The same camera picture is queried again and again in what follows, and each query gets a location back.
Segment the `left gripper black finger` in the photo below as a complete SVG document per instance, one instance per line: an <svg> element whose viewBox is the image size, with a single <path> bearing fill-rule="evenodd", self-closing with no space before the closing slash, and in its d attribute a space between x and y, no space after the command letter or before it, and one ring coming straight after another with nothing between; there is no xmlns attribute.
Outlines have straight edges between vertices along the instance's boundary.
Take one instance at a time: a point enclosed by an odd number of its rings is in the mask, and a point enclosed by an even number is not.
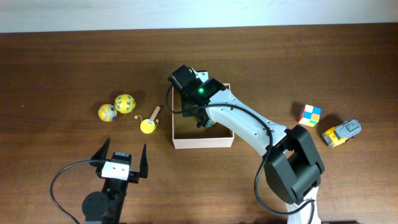
<svg viewBox="0 0 398 224"><path fill-rule="evenodd" d="M91 166L100 167L104 164L104 162L106 161L109 144L110 144L110 138L107 138L104 144L91 157L91 163L90 163Z"/></svg>
<svg viewBox="0 0 398 224"><path fill-rule="evenodd" d="M149 165L147 161L147 148L146 144L144 144L143 150L142 150L142 155L141 155L141 161L139 164L139 177L146 179L148 177L148 172L149 172Z"/></svg>

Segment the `yellow grey dump truck toy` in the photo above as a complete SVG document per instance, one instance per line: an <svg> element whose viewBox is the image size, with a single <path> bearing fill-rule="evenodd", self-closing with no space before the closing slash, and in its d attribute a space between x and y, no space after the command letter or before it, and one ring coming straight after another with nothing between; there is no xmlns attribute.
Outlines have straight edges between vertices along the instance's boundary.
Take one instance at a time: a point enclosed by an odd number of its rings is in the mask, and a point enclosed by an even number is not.
<svg viewBox="0 0 398 224"><path fill-rule="evenodd" d="M210 119L210 118L207 118L207 119L205 120L205 122L203 123L203 126L206 127L206 128L210 128L210 127L214 126L215 124L216 124L215 121L213 121L213 120Z"/></svg>

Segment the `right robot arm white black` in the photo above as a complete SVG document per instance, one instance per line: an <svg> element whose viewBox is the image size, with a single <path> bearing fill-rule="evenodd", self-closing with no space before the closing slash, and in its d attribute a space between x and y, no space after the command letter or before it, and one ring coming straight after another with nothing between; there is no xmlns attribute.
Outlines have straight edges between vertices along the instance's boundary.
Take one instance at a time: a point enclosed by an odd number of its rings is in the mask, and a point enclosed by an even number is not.
<svg viewBox="0 0 398 224"><path fill-rule="evenodd" d="M239 101L223 83L182 65L168 77L181 97L179 113L194 116L198 127L221 124L245 140L262 157L254 179L254 195L269 213L288 223L320 223L317 193L325 166L310 133L301 125L289 129ZM286 212L267 206L259 195L264 174Z"/></svg>

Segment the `yellow grey mixer truck toy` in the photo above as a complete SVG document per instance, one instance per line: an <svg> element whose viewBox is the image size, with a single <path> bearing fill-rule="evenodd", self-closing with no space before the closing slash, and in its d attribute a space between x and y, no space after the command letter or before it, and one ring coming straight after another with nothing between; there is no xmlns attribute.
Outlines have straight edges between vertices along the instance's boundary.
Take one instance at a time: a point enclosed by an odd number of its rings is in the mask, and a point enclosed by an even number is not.
<svg viewBox="0 0 398 224"><path fill-rule="evenodd" d="M354 138L361 132L361 124L356 119L349 119L326 130L322 137L331 148L336 148Z"/></svg>

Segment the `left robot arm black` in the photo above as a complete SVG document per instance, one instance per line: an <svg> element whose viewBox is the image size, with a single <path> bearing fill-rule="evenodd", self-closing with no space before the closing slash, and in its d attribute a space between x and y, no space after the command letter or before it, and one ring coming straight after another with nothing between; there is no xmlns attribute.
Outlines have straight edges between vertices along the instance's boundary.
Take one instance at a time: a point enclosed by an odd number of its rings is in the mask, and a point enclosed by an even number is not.
<svg viewBox="0 0 398 224"><path fill-rule="evenodd" d="M85 223L119 223L124 199L129 184L138 184L148 176L146 147L143 147L139 171L131 171L132 156L128 153L114 152L107 159L110 139L91 157L90 165L96 168L96 174L104 179L102 190L87 195L82 203Z"/></svg>

